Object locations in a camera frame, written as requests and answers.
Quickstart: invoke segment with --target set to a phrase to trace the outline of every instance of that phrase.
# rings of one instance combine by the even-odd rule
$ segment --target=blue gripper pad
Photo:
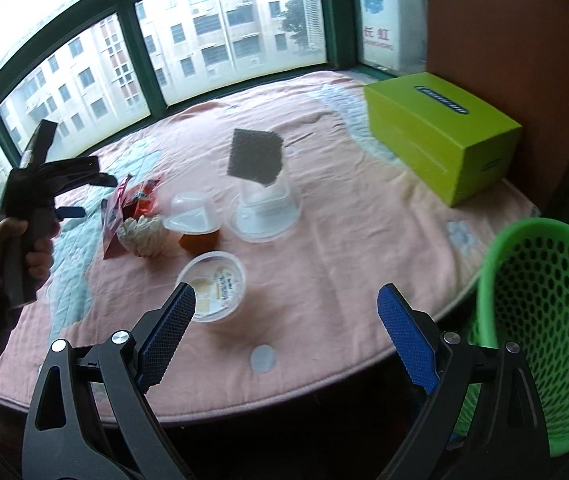
[[[144,394],[151,386],[160,384],[164,377],[184,331],[196,312],[196,293],[188,285],[181,290],[177,288],[167,303],[169,305],[165,304],[163,307],[164,312],[160,320],[138,352],[138,373],[135,381]]]
[[[435,349],[415,323],[411,307],[390,283],[379,290],[378,315],[413,384],[432,393],[440,381],[435,367]]]

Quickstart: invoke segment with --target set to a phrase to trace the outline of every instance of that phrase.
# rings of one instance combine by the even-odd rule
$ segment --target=pink tablecloth
[[[443,205],[370,137],[360,83],[328,72],[196,105],[98,155],[104,169],[138,178],[170,176],[206,156],[224,207],[234,189],[222,177],[234,128],[273,130],[295,147],[289,171],[303,211],[297,226],[272,242],[225,234],[221,249],[247,268],[247,296],[230,319],[189,326],[162,384],[148,393],[161,422],[290,399],[383,359],[393,347],[376,313],[382,285],[395,283],[413,307],[442,317],[471,288],[496,233],[532,211],[506,182],[458,208]],[[52,279],[11,335],[0,362],[5,404],[27,409],[54,338],[88,345],[131,329],[164,302],[189,261],[184,253],[103,260],[101,193],[65,197],[89,215],[67,221]],[[96,397],[110,420],[100,387]]]

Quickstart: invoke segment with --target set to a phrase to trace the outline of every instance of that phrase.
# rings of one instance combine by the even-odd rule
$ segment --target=green plastic basket
[[[569,451],[569,226],[531,218],[500,232],[482,268],[469,342],[525,351],[549,433],[551,455]],[[456,433],[466,434],[479,385],[471,384]]]

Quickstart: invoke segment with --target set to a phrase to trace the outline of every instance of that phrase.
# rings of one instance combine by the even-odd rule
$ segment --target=human hand
[[[4,243],[15,236],[21,236],[26,232],[28,222],[17,218],[5,218],[0,222],[0,265],[2,263],[2,251]],[[49,269],[53,265],[53,242],[60,230],[60,225],[55,222],[49,238],[40,238],[34,244],[34,252],[28,253],[25,257],[29,274],[37,280],[40,288],[49,279]]]

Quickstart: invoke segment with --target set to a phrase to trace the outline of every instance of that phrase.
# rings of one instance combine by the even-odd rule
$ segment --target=black sponge
[[[282,143],[275,132],[236,129],[227,174],[270,186],[282,171]]]

